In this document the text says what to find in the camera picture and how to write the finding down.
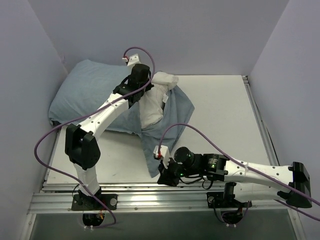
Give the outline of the white pillow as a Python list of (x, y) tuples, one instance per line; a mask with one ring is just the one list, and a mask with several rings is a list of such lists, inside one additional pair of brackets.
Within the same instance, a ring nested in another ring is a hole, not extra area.
[(164, 106), (169, 98), (169, 91), (178, 83), (176, 75), (158, 71), (151, 83), (153, 87), (146, 91), (139, 100), (141, 128), (145, 129), (159, 122), (164, 115)]

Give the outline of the grey-blue pillowcase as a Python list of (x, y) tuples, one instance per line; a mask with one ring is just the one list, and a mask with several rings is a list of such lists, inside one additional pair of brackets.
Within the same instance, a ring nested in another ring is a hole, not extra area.
[[(48, 110), (48, 119), (54, 126), (96, 111), (110, 96), (114, 88), (131, 73), (126, 66), (108, 65), (83, 60), (66, 77)], [(118, 116), (108, 130), (138, 135), (146, 159), (148, 172), (155, 177), (159, 162), (153, 158), (159, 143), (172, 150), (181, 137), (195, 107), (187, 95), (176, 85), (168, 92), (162, 119), (142, 129), (139, 102)]]

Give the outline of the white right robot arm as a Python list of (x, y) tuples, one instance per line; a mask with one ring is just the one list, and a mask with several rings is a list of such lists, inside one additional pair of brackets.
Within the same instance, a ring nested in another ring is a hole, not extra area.
[(161, 145), (153, 150), (153, 158), (160, 162), (157, 183), (176, 187), (183, 178), (198, 181), (223, 182), (220, 199), (227, 206), (255, 200), (283, 200), (289, 206), (312, 207), (310, 175), (301, 162), (271, 166), (231, 160), (222, 154), (193, 153), (180, 147), (170, 156), (169, 148)]

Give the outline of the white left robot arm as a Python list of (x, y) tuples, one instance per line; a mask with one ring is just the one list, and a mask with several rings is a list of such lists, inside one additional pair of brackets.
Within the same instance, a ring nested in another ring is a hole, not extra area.
[(97, 180), (96, 164), (101, 156), (98, 140), (107, 127), (123, 112), (137, 103), (153, 85), (150, 67), (137, 63), (131, 73), (115, 87), (99, 112), (78, 125), (70, 124), (65, 132), (65, 153), (73, 163), (83, 204), (90, 210), (100, 206), (101, 187)]

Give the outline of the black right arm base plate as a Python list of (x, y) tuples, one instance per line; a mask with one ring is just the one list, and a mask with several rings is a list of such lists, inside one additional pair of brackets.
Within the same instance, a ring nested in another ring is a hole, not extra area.
[(224, 196), (222, 191), (219, 192), (207, 192), (207, 206), (210, 209), (240, 209), (240, 208), (251, 208), (252, 202), (240, 202), (233, 196)]

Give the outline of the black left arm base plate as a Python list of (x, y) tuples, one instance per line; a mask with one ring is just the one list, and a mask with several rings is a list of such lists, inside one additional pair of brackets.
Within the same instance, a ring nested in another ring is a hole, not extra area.
[[(118, 195), (113, 193), (101, 194), (97, 198), (110, 210), (116, 210), (118, 204)], [(92, 196), (87, 196), (85, 194), (75, 194), (72, 197), (72, 211), (98, 211), (105, 210), (106, 208), (102, 206), (96, 199)]]

